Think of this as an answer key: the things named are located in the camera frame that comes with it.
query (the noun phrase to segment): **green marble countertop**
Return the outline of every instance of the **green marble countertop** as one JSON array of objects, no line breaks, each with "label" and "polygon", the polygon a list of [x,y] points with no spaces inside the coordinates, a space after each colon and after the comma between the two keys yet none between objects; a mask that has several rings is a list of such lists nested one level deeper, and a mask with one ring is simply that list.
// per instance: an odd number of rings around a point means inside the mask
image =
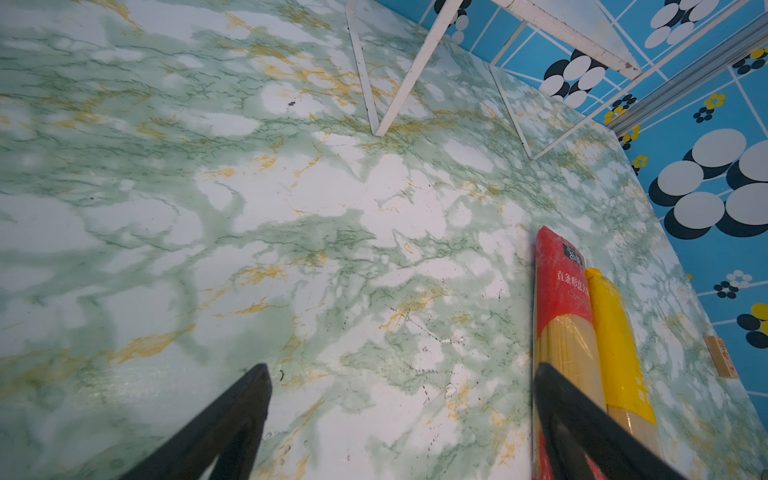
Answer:
[{"label": "green marble countertop", "polygon": [[[383,112],[425,32],[358,16]],[[116,478],[258,362],[253,478],[530,478],[542,225],[621,289],[667,460],[768,466],[602,126],[527,161],[487,64],[440,45],[373,137],[336,0],[11,0],[0,25],[8,478]],[[573,112],[508,81],[548,143]]]}]

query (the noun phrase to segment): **white metal bar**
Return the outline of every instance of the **white metal bar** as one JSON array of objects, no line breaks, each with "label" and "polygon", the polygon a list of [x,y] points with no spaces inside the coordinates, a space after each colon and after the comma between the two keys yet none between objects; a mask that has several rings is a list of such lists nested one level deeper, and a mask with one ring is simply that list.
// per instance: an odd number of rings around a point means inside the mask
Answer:
[{"label": "white metal bar", "polygon": [[[750,70],[750,71],[748,71],[746,74],[750,74],[750,73],[752,73],[753,71],[754,71],[754,70]],[[672,113],[666,114],[666,115],[664,115],[662,118],[659,118],[658,120],[656,120],[654,123],[652,123],[652,124],[650,124],[650,125],[648,125],[648,126],[646,126],[646,127],[643,127],[643,129],[642,129],[642,130],[640,130],[640,133],[643,133],[644,131],[648,130],[648,129],[649,129],[649,128],[651,128],[651,127],[655,127],[655,126],[656,126],[656,125],[658,125],[659,123],[661,123],[661,122],[663,122],[663,121],[667,120],[667,119],[668,119],[669,117],[671,117],[672,115],[678,114],[678,113],[680,113],[681,111],[683,111],[683,110],[685,110],[686,108],[688,108],[689,106],[691,106],[691,105],[693,105],[693,104],[697,104],[697,103],[699,103],[699,102],[700,102],[700,101],[702,101],[704,98],[707,98],[707,97],[709,97],[709,96],[710,96],[710,95],[712,95],[713,93],[717,93],[717,91],[718,91],[718,90],[722,90],[723,88],[727,87],[728,85],[730,85],[730,84],[732,84],[732,83],[733,83],[733,80],[731,80],[731,81],[728,81],[728,82],[726,82],[726,83],[722,84],[721,86],[719,86],[719,87],[715,88],[715,89],[714,89],[714,90],[712,90],[712,91],[708,91],[706,94],[703,94],[703,95],[701,95],[701,96],[700,96],[699,98],[697,98],[696,100],[693,100],[693,101],[690,101],[690,102],[688,102],[687,104],[683,105],[682,107],[678,108],[677,110],[673,111]]]},{"label": "white metal bar", "polygon": [[[501,5],[504,10],[514,16],[527,20],[531,26],[539,28],[539,33],[544,38],[562,48],[568,54],[572,53],[572,48],[577,48],[594,60],[599,61],[603,65],[607,65],[609,68],[627,78],[636,78],[642,73],[640,65],[631,57],[628,48],[624,49],[626,52],[622,52],[622,55],[629,55],[629,58],[623,58],[618,53],[606,50],[605,47],[598,44],[592,38],[571,27],[568,22],[559,20],[553,16],[553,14],[544,10],[540,6],[541,3],[538,0],[493,0],[493,2]],[[563,5],[571,3],[572,2],[562,2]],[[594,8],[595,10],[600,11],[596,5]],[[609,25],[610,23],[607,21],[607,18],[605,20],[606,25]],[[549,35],[553,35],[570,45],[571,49],[566,49]]]},{"label": "white metal bar", "polygon": [[515,49],[515,51],[513,51],[513,52],[511,53],[511,55],[509,55],[509,56],[507,57],[507,59],[506,59],[506,60],[504,60],[504,63],[502,63],[502,64],[501,64],[501,67],[502,67],[502,68],[504,68],[504,65],[506,65],[507,63],[509,63],[509,61],[510,61],[510,60],[512,60],[512,59],[515,57],[515,55],[517,55],[517,54],[518,54],[518,52],[519,52],[520,50],[522,50],[522,48],[525,46],[525,44],[527,44],[528,42],[530,42],[530,41],[531,41],[531,38],[533,38],[533,37],[535,37],[535,36],[536,36],[536,31],[534,30],[534,31],[532,31],[532,32],[531,32],[531,34],[528,36],[528,38],[526,38],[525,40],[523,40],[523,42],[522,42],[520,45],[518,45],[518,47]]},{"label": "white metal bar", "polygon": [[582,114],[587,114],[587,112],[589,111],[589,109],[590,109],[590,108],[592,108],[593,106],[595,106],[595,105],[597,105],[597,104],[601,103],[601,102],[603,101],[603,98],[606,98],[608,95],[610,95],[610,94],[611,94],[611,92],[613,92],[614,90],[616,90],[616,88],[620,88],[620,87],[621,87],[621,85],[623,85],[623,84],[624,84],[625,82],[627,82],[627,81],[629,81],[629,79],[628,79],[628,78],[624,78],[624,79],[622,79],[622,80],[619,82],[619,85],[617,85],[615,88],[612,88],[611,90],[609,90],[609,91],[605,92],[605,93],[604,93],[604,94],[603,94],[603,95],[602,95],[602,96],[601,96],[599,99],[597,99],[597,100],[596,100],[594,103],[591,103],[591,104],[589,105],[589,107],[586,107],[586,108],[584,109],[584,111],[582,111]]},{"label": "white metal bar", "polygon": [[472,53],[472,50],[475,50],[475,47],[478,46],[478,43],[480,43],[480,39],[483,35],[485,35],[485,32],[488,30],[488,27],[491,26],[491,23],[493,23],[493,19],[496,18],[496,15],[501,11],[502,7],[496,7],[496,11],[493,12],[493,15],[491,15],[491,19],[488,20],[488,23],[485,24],[485,28],[482,29],[480,32],[480,35],[478,36],[478,39],[475,40],[475,43],[472,44],[472,48],[469,49],[469,53]]},{"label": "white metal bar", "polygon": [[736,323],[736,319],[723,320],[722,322],[712,322],[712,326],[726,325],[727,323]]},{"label": "white metal bar", "polygon": [[[766,285],[767,283],[768,283],[768,280],[764,280],[762,282],[757,282],[757,283],[750,283],[747,286],[740,286],[739,290],[744,290],[745,288],[752,288],[753,286]],[[717,290],[712,290],[711,292],[697,293],[696,296],[714,295],[715,293],[717,293]]]},{"label": "white metal bar", "polygon": [[632,2],[630,2],[630,4],[629,4],[629,5],[627,5],[627,7],[626,7],[626,8],[625,8],[625,9],[624,9],[624,10],[623,10],[623,11],[622,11],[622,12],[621,12],[619,15],[616,15],[616,18],[615,18],[615,20],[614,20],[613,22],[611,22],[611,24],[614,24],[615,22],[618,22],[618,21],[619,21],[619,18],[623,17],[623,16],[624,16],[624,14],[625,14],[625,13],[627,13],[627,10],[629,10],[630,8],[632,8],[632,5],[634,5],[634,4],[635,4],[635,2],[637,2],[637,0],[632,0]]},{"label": "white metal bar", "polygon": [[501,60],[505,53],[507,53],[507,50],[512,46],[512,43],[515,42],[515,40],[518,39],[520,34],[525,30],[525,27],[528,26],[528,22],[523,20],[520,25],[515,29],[514,32],[512,32],[512,35],[509,37],[509,40],[507,40],[507,43],[504,44],[501,50],[498,51],[496,56],[491,60],[491,66],[496,65],[496,62]]},{"label": "white metal bar", "polygon": [[[614,18],[613,15],[611,15],[611,13],[608,11],[607,8],[605,8],[605,5],[603,5],[602,2],[600,2],[600,0],[595,0],[595,3],[598,4],[599,9],[602,10],[603,13],[605,14],[605,16],[608,17],[608,20],[611,21],[611,25],[613,25],[619,31],[619,33],[622,34],[627,39],[627,41],[629,41],[630,45],[632,45],[634,47],[634,49],[637,50],[638,53],[640,53],[641,57],[643,57],[645,59],[645,61],[648,62],[648,64],[651,67],[653,67],[654,63],[650,60],[650,58],[645,53],[645,51],[643,51],[642,48],[637,46],[637,44],[634,42],[634,40],[632,40],[632,37],[630,37],[627,34],[627,32],[621,27],[621,25],[619,25],[618,20],[616,18]],[[661,70],[659,70],[659,74],[664,79],[664,81],[669,80],[669,78],[667,78],[666,76],[664,76],[663,73],[661,73]]]},{"label": "white metal bar", "polygon": [[435,6],[435,0],[432,0],[429,3],[429,7],[427,7],[427,9],[424,11],[424,15],[422,15],[421,20],[419,20],[419,25],[424,23],[424,21],[427,19],[427,15],[429,15],[429,11],[432,10],[432,7],[434,7],[434,6]]},{"label": "white metal bar", "polygon": [[440,39],[445,34],[445,30],[448,29],[448,26],[453,19],[453,15],[458,11],[458,7],[461,4],[462,0],[448,0],[442,6],[435,23],[432,25],[432,29],[429,30],[427,38],[424,40],[424,45],[422,45],[419,53],[416,54],[416,58],[413,59],[411,68],[403,79],[400,88],[397,89],[397,93],[392,99],[389,108],[387,108],[384,118],[382,118],[382,121],[379,124],[379,128],[376,129],[376,132],[374,133],[375,136],[383,137],[392,125],[395,117],[397,117],[397,114],[400,112],[400,108],[405,104],[408,94],[411,93],[413,85],[416,84],[416,80],[418,80],[419,76],[422,74],[429,58],[432,57],[432,53],[435,51],[435,48],[437,48],[438,43],[440,43]]},{"label": "white metal bar", "polygon": [[766,126],[763,123],[763,119],[760,118],[760,116],[757,114],[757,110],[755,110],[754,105],[752,105],[752,101],[750,101],[750,98],[746,96],[746,92],[744,91],[744,87],[741,86],[741,82],[739,81],[739,78],[736,76],[735,73],[733,73],[732,68],[729,68],[728,71],[730,72],[730,76],[733,77],[733,81],[736,82],[736,86],[739,88],[739,91],[741,92],[741,96],[744,97],[744,101],[746,102],[747,107],[750,108],[752,115],[755,116],[755,120],[757,120],[757,124],[763,130],[763,134],[766,137],[768,137],[768,130],[766,130]]},{"label": "white metal bar", "polygon": [[544,81],[541,80],[540,78],[532,77],[531,75],[522,74],[518,71],[510,70],[509,68],[502,68],[502,70],[506,71],[509,74],[513,74],[515,77],[527,78],[528,80],[537,81],[538,83],[544,83]]},{"label": "white metal bar", "polygon": [[734,2],[733,6],[728,8],[725,12],[723,12],[721,15],[719,15],[717,18],[713,19],[710,23],[707,24],[706,27],[700,29],[699,31],[694,32],[693,35],[688,37],[683,43],[680,44],[679,47],[675,48],[669,55],[659,60],[658,63],[656,63],[653,67],[649,68],[648,70],[644,71],[639,77],[635,78],[629,85],[622,88],[618,93],[616,93],[613,97],[609,98],[600,108],[596,108],[592,113],[584,117],[580,122],[578,122],[576,125],[574,125],[570,130],[562,134],[557,140],[553,141],[547,147],[540,151],[538,154],[536,154],[535,157],[532,158],[532,160],[538,160],[541,158],[542,155],[549,152],[551,149],[557,147],[563,140],[571,136],[572,133],[574,133],[579,128],[583,127],[587,122],[592,120],[595,115],[598,114],[598,112],[603,111],[603,109],[612,103],[614,103],[616,100],[618,100],[620,97],[623,97],[626,95],[626,93],[638,86],[643,80],[650,77],[656,71],[665,66],[672,58],[675,58],[678,56],[683,50],[688,48],[691,44],[693,44],[696,40],[703,37],[706,33],[708,33],[713,28],[717,27],[720,23],[722,23],[726,18],[730,17],[733,13],[735,13],[739,8],[743,7],[747,3],[749,3],[750,0],[738,0],[738,2]]},{"label": "white metal bar", "polygon": [[512,106],[509,104],[509,100],[507,99],[507,96],[504,95],[504,88],[502,87],[502,81],[498,78],[498,67],[494,67],[493,65],[489,65],[488,68],[491,70],[491,76],[493,77],[493,81],[496,82],[496,88],[498,88],[498,93],[502,96],[502,100],[504,101],[504,106],[507,108],[507,113],[509,114],[509,117],[512,119],[512,124],[515,126],[515,130],[518,132],[518,137],[520,137],[520,142],[523,144],[523,148],[525,149],[525,154],[528,155],[528,158],[532,158],[533,154],[531,153],[531,148],[528,146],[528,141],[525,140],[525,135],[523,134],[523,130],[520,128],[520,124],[518,124],[517,118],[515,118],[514,113],[512,112]]},{"label": "white metal bar", "polygon": [[376,134],[376,129],[379,128],[379,114],[376,112],[376,103],[373,101],[373,90],[371,90],[371,81],[368,78],[366,60],[362,56],[362,45],[355,18],[356,4],[357,0],[346,0],[346,24],[349,26],[349,36],[352,38],[352,50],[355,52],[355,63],[357,63],[357,73],[360,76],[362,98],[366,101],[368,121],[371,124],[371,132]]}]

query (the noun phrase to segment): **dry pasta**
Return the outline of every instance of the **dry pasta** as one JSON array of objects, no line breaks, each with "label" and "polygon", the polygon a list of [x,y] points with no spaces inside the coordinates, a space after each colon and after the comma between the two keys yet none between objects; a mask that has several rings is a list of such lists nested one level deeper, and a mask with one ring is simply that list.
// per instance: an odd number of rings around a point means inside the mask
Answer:
[{"label": "dry pasta", "polygon": [[[536,239],[535,295],[534,371],[540,362],[549,362],[605,410],[584,258],[547,227]],[[535,414],[534,418],[534,478],[549,480],[544,436]],[[600,472],[595,474],[603,478]]]},{"label": "dry pasta", "polygon": [[661,458],[656,416],[621,293],[600,270],[587,270],[587,283],[608,415]]}]

